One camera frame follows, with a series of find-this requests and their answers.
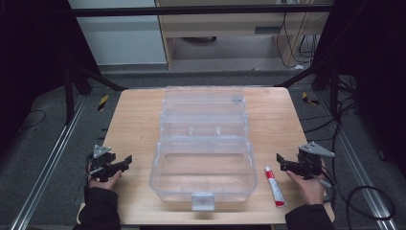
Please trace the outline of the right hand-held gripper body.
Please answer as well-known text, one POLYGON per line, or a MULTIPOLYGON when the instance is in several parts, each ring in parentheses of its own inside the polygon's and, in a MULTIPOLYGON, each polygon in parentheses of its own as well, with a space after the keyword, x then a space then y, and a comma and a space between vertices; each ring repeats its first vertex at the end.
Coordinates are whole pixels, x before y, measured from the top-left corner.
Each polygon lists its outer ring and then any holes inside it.
POLYGON ((307 143, 299 146, 297 154, 297 168, 294 170, 296 175, 302 176, 304 179, 310 179, 322 173, 322 157, 335 156, 335 153, 325 149, 315 142, 307 143))

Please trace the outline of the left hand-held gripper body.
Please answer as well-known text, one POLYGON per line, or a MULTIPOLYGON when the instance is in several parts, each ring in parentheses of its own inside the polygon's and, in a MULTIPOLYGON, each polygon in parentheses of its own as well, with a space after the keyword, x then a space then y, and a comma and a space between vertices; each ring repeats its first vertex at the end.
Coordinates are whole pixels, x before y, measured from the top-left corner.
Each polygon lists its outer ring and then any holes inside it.
POLYGON ((119 162, 113 164, 113 161, 116 159, 116 154, 110 151, 111 148, 109 147, 96 145, 90 154, 90 175, 100 182, 108 181, 108 179, 114 175, 112 166, 119 165, 119 162))

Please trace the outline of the person's left hand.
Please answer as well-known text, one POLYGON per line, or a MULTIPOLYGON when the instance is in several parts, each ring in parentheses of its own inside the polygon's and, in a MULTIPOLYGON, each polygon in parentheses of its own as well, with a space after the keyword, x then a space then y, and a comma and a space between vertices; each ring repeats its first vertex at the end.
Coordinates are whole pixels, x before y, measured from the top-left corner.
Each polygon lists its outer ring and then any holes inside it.
POLYGON ((108 191, 113 191, 115 184, 122 177, 123 172, 117 171, 108 181, 100 182, 97 179, 93 178, 91 175, 88 176, 88 188, 100 188, 108 191))

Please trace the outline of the person's right hand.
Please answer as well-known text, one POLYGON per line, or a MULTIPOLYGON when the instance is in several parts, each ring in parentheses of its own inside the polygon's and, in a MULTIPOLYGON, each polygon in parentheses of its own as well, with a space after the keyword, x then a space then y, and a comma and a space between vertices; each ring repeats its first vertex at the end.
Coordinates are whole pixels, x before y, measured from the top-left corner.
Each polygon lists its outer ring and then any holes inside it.
POLYGON ((311 179, 303 179, 291 171, 287 171, 286 175, 296 183, 307 205, 324 203, 325 186, 322 180, 325 177, 322 174, 311 179))

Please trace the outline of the white and red tube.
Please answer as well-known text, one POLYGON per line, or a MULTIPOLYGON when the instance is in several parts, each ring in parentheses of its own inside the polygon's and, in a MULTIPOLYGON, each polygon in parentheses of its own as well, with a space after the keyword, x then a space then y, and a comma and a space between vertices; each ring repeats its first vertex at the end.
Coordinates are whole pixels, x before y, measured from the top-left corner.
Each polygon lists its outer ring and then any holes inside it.
POLYGON ((268 166, 264 167, 264 171, 265 171, 267 180, 269 182, 270 188, 272 190, 276 207, 277 208, 285 207, 286 202, 282 195, 278 182, 275 178, 275 175, 273 174, 272 170, 268 166))

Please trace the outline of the yellow and black tape marker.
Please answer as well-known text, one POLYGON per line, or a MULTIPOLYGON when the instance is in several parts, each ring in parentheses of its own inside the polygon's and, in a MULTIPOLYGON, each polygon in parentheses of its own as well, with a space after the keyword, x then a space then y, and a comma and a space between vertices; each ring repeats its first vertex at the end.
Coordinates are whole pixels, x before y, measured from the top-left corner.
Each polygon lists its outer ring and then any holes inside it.
POLYGON ((317 101, 317 100, 310 100, 308 98, 307 93, 305 93, 305 92, 302 92, 302 100, 303 100, 303 102, 305 102, 307 104, 312 104, 312 105, 319 105, 320 104, 319 101, 317 101))
POLYGON ((98 105, 98 108, 97 108, 98 111, 102 111, 104 109, 104 107, 106 105, 106 102, 108 100, 108 97, 109 97, 109 95, 103 95, 101 97, 101 101, 100 101, 100 103, 98 105))

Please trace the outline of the black metal stand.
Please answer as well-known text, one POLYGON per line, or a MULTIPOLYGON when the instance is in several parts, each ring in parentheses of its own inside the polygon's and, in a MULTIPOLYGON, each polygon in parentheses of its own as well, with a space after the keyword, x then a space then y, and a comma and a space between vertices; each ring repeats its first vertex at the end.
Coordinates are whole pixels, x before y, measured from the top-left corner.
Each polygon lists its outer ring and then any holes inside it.
POLYGON ((90 78, 114 91, 126 90, 126 87, 119 86, 118 84, 107 80, 101 74, 88 70, 82 66, 74 66, 66 69, 63 78, 66 104, 66 125, 70 124, 73 121, 75 115, 73 95, 74 86, 77 88, 81 95, 89 95, 92 91, 92 87, 90 86, 90 83, 87 81, 87 79, 90 78))
POLYGON ((334 60, 318 60, 309 68, 303 70, 293 78, 282 83, 276 84, 276 87, 290 87, 294 83, 301 81, 309 75, 315 75, 311 87, 318 91, 329 85, 329 111, 334 118, 338 117, 338 65, 334 60))

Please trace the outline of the clear plastic storage box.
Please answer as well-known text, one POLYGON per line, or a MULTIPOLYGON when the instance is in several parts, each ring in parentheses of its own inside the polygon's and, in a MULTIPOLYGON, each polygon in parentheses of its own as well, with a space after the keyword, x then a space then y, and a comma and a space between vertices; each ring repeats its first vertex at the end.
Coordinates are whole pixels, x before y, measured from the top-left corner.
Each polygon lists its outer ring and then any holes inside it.
POLYGON ((170 86, 160 112, 160 139, 149 187, 165 202, 194 211, 244 202, 258 185, 243 89, 170 86))

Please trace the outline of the black curtain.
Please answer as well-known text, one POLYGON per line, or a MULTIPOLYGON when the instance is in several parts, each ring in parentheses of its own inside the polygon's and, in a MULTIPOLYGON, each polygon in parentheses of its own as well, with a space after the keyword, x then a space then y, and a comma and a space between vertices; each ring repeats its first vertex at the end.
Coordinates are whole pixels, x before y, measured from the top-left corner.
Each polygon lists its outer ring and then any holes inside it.
POLYGON ((77 19, 48 16, 68 0, 0 0, 0 158, 34 99, 63 84, 70 61, 98 72, 77 19))
POLYGON ((406 177, 406 0, 333 0, 316 57, 334 54, 387 158, 406 177))

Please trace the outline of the white cabinet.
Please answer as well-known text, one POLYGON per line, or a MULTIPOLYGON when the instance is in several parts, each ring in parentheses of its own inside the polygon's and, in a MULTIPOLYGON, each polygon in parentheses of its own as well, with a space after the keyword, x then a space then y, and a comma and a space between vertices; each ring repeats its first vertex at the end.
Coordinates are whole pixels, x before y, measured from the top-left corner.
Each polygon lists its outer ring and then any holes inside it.
MULTIPOLYGON (((155 7, 154 0, 68 0, 72 9, 155 7)), ((156 16, 78 17, 99 66, 166 64, 156 16)))

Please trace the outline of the light wooden desk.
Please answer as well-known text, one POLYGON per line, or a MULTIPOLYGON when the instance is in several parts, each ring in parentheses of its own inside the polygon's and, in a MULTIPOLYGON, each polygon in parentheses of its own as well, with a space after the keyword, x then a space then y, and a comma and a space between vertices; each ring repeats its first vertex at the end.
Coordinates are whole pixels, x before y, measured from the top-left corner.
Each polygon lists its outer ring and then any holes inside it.
MULTIPOLYGON (((228 6, 228 5, 307 5, 328 4, 333 0, 154 0, 158 7, 228 6)), ((329 13, 276 12, 199 15, 161 15, 159 21, 165 38, 228 35, 271 35, 282 62, 298 63, 299 47, 306 36, 320 35, 329 13)))

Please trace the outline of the black horizontal metal bar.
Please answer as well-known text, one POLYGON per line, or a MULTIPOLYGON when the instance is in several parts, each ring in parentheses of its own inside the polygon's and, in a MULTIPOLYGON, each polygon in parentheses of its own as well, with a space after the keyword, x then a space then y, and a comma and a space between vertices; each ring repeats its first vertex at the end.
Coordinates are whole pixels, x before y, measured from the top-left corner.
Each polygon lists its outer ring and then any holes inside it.
POLYGON ((230 6, 181 6, 151 8, 75 9, 69 13, 75 17, 96 16, 145 16, 145 15, 199 15, 232 13, 276 12, 331 12, 334 4, 310 5, 230 5, 230 6))

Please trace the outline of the aluminium floor rail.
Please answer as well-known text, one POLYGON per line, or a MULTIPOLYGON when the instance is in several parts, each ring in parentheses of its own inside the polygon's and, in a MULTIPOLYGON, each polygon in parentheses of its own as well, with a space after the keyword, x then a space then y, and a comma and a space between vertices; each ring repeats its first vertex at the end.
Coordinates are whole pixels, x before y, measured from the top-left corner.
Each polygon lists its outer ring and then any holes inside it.
POLYGON ((387 196, 383 191, 376 188, 372 183, 371 178, 365 171, 359 158, 356 156, 355 151, 350 144, 348 136, 341 128, 341 123, 338 121, 340 115, 338 115, 337 118, 334 118, 331 115, 329 111, 329 102, 327 101, 327 96, 323 93, 318 93, 318 98, 320 100, 322 108, 324 109, 328 117, 333 120, 332 126, 334 128, 334 134, 331 138, 331 148, 335 150, 336 145, 339 145, 341 154, 346 157, 349 164, 352 178, 357 181, 357 186, 353 188, 347 196, 343 196, 342 194, 342 184, 338 183, 336 189, 336 192, 345 203, 346 220, 349 230, 353 230, 351 222, 351 219, 353 218, 352 212, 363 216, 365 219, 371 219, 375 221, 381 230, 398 230, 395 221, 393 220, 393 217, 395 215, 395 205, 393 201, 389 196, 387 196), (363 194, 368 207, 370 208, 369 212, 358 210, 351 204, 351 199, 356 193, 363 194))
POLYGON ((87 101, 86 96, 79 96, 78 102, 74 107, 74 114, 71 120, 63 127, 58 136, 55 145, 47 158, 34 186, 32 187, 24 205, 13 220, 10 230, 26 230, 34 211, 42 198, 46 187, 56 169, 59 159, 64 152, 66 145, 78 123, 83 107, 87 101))

